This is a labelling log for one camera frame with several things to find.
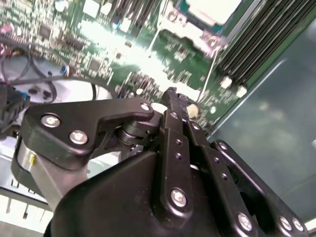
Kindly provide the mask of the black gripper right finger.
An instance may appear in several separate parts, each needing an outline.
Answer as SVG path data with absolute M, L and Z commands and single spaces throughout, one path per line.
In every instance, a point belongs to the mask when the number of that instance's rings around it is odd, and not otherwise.
M 217 229 L 223 237 L 307 237 L 300 218 L 223 140 L 208 142 L 189 119 L 188 98 L 178 94 L 194 163 L 210 192 Z

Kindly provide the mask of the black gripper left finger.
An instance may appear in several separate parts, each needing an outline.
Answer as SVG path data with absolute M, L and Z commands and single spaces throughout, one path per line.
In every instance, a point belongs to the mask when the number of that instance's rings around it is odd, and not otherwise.
M 189 219 L 187 97 L 163 113 L 139 97 L 37 105 L 21 124 L 21 166 L 55 219 Z

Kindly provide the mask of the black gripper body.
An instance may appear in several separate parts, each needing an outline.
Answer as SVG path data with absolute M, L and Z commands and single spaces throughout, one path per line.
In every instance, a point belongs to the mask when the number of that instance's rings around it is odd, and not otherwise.
M 202 174 L 188 155 L 128 158 L 69 191 L 49 237 L 222 237 Z

